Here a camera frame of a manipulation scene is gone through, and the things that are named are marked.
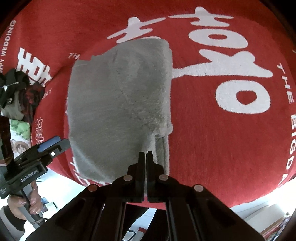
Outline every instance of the white chinese character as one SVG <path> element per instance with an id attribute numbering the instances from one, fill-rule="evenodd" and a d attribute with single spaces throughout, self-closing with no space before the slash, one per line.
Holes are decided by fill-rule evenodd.
<path id="1" fill-rule="evenodd" d="M 224 35 L 226 39 L 212 39 L 210 35 Z M 248 46 L 248 41 L 237 32 L 218 29 L 204 28 L 193 30 L 188 34 L 188 37 L 196 43 L 208 46 L 217 46 L 222 48 L 243 49 Z"/>
<path id="2" fill-rule="evenodd" d="M 228 56 L 212 50 L 201 49 L 200 54 L 209 59 L 209 63 L 193 64 L 180 69 L 173 69 L 172 78 L 183 75 L 190 76 L 221 76 L 240 75 L 260 78 L 272 77 L 272 72 L 254 63 L 255 56 L 247 51 L 240 51 Z"/>
<path id="3" fill-rule="evenodd" d="M 237 99 L 237 93 L 253 91 L 256 100 L 242 104 Z M 216 101 L 226 111 L 241 114 L 258 114 L 270 108 L 270 96 L 267 90 L 258 82 L 251 80 L 229 80 L 220 84 L 216 90 Z"/>
<path id="4" fill-rule="evenodd" d="M 292 130 L 296 127 L 296 115 L 291 115 Z"/>
<path id="5" fill-rule="evenodd" d="M 126 34 L 124 37 L 122 37 L 121 39 L 118 39 L 116 41 L 116 43 L 119 44 L 119 43 L 122 43 L 122 42 L 125 42 L 128 40 L 140 37 L 140 36 L 145 35 L 153 30 L 152 28 L 140 29 L 141 27 L 147 26 L 147 25 L 150 25 L 153 23 L 157 23 L 157 22 L 163 21 L 165 19 L 166 18 L 157 18 L 157 19 L 152 19 L 152 20 L 146 21 L 146 22 L 141 22 L 140 19 L 138 19 L 137 17 L 129 18 L 127 28 L 110 35 L 109 37 L 107 37 L 107 39 L 112 39 L 112 38 L 115 38 L 115 37 L 120 36 L 122 34 Z"/>
<path id="6" fill-rule="evenodd" d="M 199 21 L 191 22 L 191 24 L 195 26 L 229 27 L 228 23 L 217 21 L 215 18 L 232 19 L 233 17 L 220 14 L 211 14 L 203 7 L 197 7 L 195 8 L 194 14 L 173 15 L 170 16 L 170 18 L 199 18 Z"/>
<path id="7" fill-rule="evenodd" d="M 81 176 L 79 176 L 76 172 L 74 172 L 76 178 L 78 179 L 78 181 L 85 187 L 89 186 L 91 183 L 87 180 L 82 178 Z"/>
<path id="8" fill-rule="evenodd" d="M 49 74 L 50 67 L 43 64 L 38 58 L 34 57 L 31 62 L 32 54 L 27 52 L 25 54 L 25 50 L 20 48 L 18 53 L 18 64 L 17 71 L 23 71 L 30 77 L 30 84 L 34 84 L 35 82 L 41 83 L 45 86 L 45 83 L 50 81 L 52 77 Z"/>
<path id="9" fill-rule="evenodd" d="M 79 172 L 79 170 L 78 170 L 78 166 L 77 166 L 77 163 L 76 163 L 75 157 L 72 157 L 72 160 L 73 160 L 73 162 L 70 162 L 70 164 L 71 164 L 72 166 L 75 167 L 75 170 L 73 169 L 73 171 L 75 171 L 76 173 L 79 174 L 80 172 Z"/>
<path id="10" fill-rule="evenodd" d="M 93 182 L 97 183 L 98 186 L 100 186 L 100 185 L 106 186 L 106 185 L 107 185 L 107 183 L 102 182 L 102 181 L 94 181 L 94 180 L 93 180 Z"/>
<path id="11" fill-rule="evenodd" d="M 294 99 L 291 91 L 287 91 L 287 96 L 288 96 L 289 104 L 294 103 Z"/>
<path id="12" fill-rule="evenodd" d="M 36 143 L 40 144 L 44 141 L 44 137 L 43 137 L 43 129 L 42 129 L 42 122 L 43 119 L 40 117 L 39 119 L 37 119 L 36 121 L 36 127 L 35 127 L 35 133 L 36 133 Z"/>
<path id="13" fill-rule="evenodd" d="M 144 37 L 144 38 L 140 38 L 140 39 L 161 39 L 161 38 L 157 37 L 157 36 L 149 36 L 149 37 Z"/>

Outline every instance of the cable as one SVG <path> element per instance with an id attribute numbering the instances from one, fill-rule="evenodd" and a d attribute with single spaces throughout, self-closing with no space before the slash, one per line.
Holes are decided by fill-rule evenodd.
<path id="1" fill-rule="evenodd" d="M 136 232 L 135 232 L 135 231 L 133 231 L 133 230 L 128 230 L 128 232 L 131 232 L 131 233 L 133 233 L 133 236 L 131 236 L 131 238 L 128 240 L 128 241 L 131 241 L 131 240 L 132 240 L 132 238 L 136 236 Z"/>

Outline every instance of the human hand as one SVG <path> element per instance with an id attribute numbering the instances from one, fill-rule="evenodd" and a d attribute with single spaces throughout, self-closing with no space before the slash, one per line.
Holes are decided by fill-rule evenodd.
<path id="1" fill-rule="evenodd" d="M 41 196 L 38 193 L 38 187 L 37 187 L 36 181 L 33 181 L 31 183 L 31 186 L 32 186 L 32 192 L 29 197 L 30 205 L 31 205 L 30 214 L 38 214 L 41 212 L 43 204 L 41 202 Z M 14 216 L 22 220 L 27 220 L 26 217 L 19 210 L 19 207 L 22 207 L 26 204 L 25 199 L 18 196 L 10 195 L 7 200 L 7 203 L 10 211 Z"/>

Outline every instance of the screw head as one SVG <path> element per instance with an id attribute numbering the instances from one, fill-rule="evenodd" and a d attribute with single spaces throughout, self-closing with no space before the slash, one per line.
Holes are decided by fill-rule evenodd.
<path id="1" fill-rule="evenodd" d="M 97 189 L 98 189 L 98 186 L 95 185 L 95 184 L 92 184 L 92 185 L 89 185 L 87 187 L 87 189 L 90 191 L 90 192 L 95 192 Z"/>
<path id="2" fill-rule="evenodd" d="M 126 182 L 129 182 L 129 181 L 131 181 L 131 180 L 133 179 L 133 177 L 132 177 L 131 175 L 125 175 L 125 176 L 123 177 L 123 179 L 124 179 Z"/>
<path id="3" fill-rule="evenodd" d="M 194 190 L 196 192 L 202 192 L 203 191 L 203 186 L 202 185 L 195 185 L 194 186 Z"/>
<path id="4" fill-rule="evenodd" d="M 168 180 L 168 176 L 165 175 L 165 174 L 161 174 L 161 175 L 159 176 L 159 180 L 167 181 L 167 180 Z"/>

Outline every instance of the gray towel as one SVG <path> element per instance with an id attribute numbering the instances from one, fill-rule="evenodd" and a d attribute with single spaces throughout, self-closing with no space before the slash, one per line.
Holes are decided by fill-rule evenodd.
<path id="1" fill-rule="evenodd" d="M 68 90 L 69 140 L 80 176 L 112 182 L 153 151 L 169 174 L 172 52 L 163 39 L 121 43 L 78 60 Z"/>

